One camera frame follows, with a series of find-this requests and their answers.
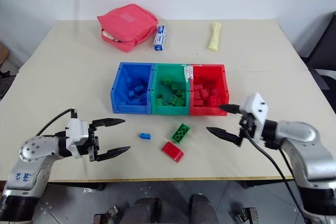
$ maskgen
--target blue bin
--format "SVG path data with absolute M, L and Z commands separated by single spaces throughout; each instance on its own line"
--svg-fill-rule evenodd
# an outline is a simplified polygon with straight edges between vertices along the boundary
M 114 113 L 151 114 L 153 71 L 153 63 L 120 63 L 111 89 Z

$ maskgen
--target red bag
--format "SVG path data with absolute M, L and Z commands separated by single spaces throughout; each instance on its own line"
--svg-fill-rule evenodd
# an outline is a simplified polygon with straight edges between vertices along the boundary
M 119 7 L 97 18 L 101 38 L 124 52 L 148 39 L 158 24 L 152 13 L 136 4 Z

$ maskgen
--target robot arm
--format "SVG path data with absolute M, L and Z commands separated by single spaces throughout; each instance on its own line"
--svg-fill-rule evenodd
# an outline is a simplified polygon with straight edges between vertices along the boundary
M 71 112 L 71 117 L 65 131 L 53 136 L 40 136 L 39 132 L 21 145 L 19 160 L 9 175 L 0 200 L 1 224 L 31 223 L 34 208 L 47 186 L 56 160 L 69 156 L 80 158 L 89 154 L 90 161 L 102 161 L 116 157 L 130 148 L 116 148 L 98 155 L 99 142 L 95 136 L 97 127 L 117 125 L 124 120 L 101 119 L 88 125 L 77 118 L 77 113 Z
M 241 113 L 239 136 L 219 128 L 207 129 L 219 138 L 240 146 L 243 138 L 252 136 L 256 143 L 283 150 L 290 159 L 291 172 L 299 188 L 307 223 L 336 222 L 336 162 L 320 142 L 319 132 L 303 122 L 266 120 L 268 107 L 260 94 L 250 95 L 244 105 L 221 105 L 230 113 Z

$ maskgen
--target table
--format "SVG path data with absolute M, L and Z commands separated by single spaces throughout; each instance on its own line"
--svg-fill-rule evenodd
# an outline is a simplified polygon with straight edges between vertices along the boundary
M 258 91 L 270 107 L 269 119 L 314 125 L 324 145 L 336 155 L 336 115 L 277 23 L 218 21 L 223 24 L 218 52 L 206 49 L 212 20 L 162 20 L 160 23 L 168 27 L 165 50 L 154 51 L 149 40 L 128 54 L 100 39 L 97 21 L 56 22 L 0 102 L 0 141 L 5 146 L 0 150 L 0 179 L 6 179 L 14 166 L 21 143 L 67 108 L 76 108 L 79 118 L 86 121 L 125 119 L 120 125 L 98 129 L 96 135 L 102 152 L 127 145 L 131 149 L 103 162 L 89 162 L 87 156 L 57 161 L 50 178 L 53 182 L 279 178 L 248 141 L 237 148 L 205 128 L 216 126 L 238 134 L 239 115 L 113 114 L 110 89 L 120 61 L 222 63 L 230 103 L 241 104 L 247 95 Z M 64 116 L 45 133 L 62 130 L 68 119 Z M 181 123 L 191 131 L 179 145 L 185 156 L 177 164 L 160 148 Z M 151 133 L 152 140 L 139 139 L 140 132 Z M 279 153 L 267 152 L 290 175 Z

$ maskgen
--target green bin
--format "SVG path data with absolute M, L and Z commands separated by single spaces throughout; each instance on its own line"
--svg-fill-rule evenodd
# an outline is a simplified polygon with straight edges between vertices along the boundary
M 188 65 L 155 64 L 151 89 L 152 114 L 189 115 L 190 83 L 189 79 L 185 81 L 185 66 Z

